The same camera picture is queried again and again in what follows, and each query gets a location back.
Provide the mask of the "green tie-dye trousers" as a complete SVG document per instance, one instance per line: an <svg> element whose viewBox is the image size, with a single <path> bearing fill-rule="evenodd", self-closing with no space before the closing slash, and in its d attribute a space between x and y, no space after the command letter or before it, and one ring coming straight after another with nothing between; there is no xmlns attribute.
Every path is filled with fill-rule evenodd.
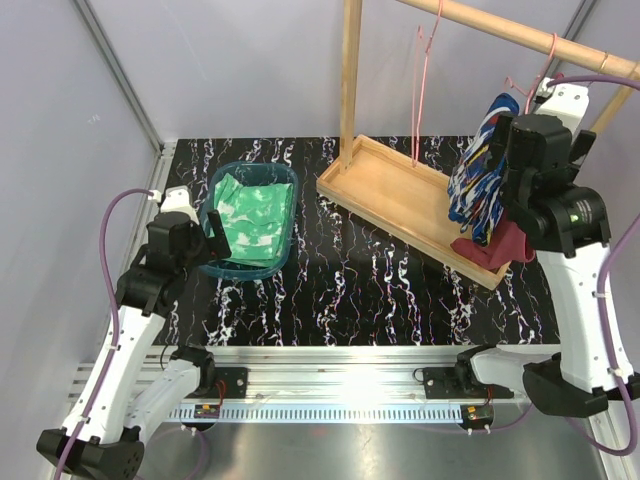
<svg viewBox="0 0 640 480"><path fill-rule="evenodd" d="M292 183L247 186L230 174L217 182L213 207L231 250L228 260L272 267L281 256L292 198Z"/></svg>

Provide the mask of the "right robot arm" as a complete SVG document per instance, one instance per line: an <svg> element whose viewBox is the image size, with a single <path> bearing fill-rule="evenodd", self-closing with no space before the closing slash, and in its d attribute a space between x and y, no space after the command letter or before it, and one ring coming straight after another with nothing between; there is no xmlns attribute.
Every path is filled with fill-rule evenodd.
<svg viewBox="0 0 640 480"><path fill-rule="evenodd" d="M492 169L503 175L500 200L526 234L546 276L560 333L550 357L486 345L457 357L456 389L476 396L500 386L528 396L549 416L588 418L612 400L639 396L639 375L621 342L603 271L611 232L604 200L574 184L595 134L573 134L550 115L502 114L490 143Z"/></svg>

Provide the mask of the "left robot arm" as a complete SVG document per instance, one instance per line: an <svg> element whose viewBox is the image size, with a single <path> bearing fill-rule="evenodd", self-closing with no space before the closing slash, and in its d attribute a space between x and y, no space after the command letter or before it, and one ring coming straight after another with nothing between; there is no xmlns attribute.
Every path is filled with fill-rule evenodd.
<svg viewBox="0 0 640 480"><path fill-rule="evenodd" d="M56 478L135 478L146 444L170 411L190 395L222 390L212 353L183 346L158 379L133 393L147 350L190 273L231 255L219 213L209 212L208 221L211 236L179 211L159 213L148 224L147 242L113 288L112 325L87 384L63 425L43 431L37 441Z"/></svg>

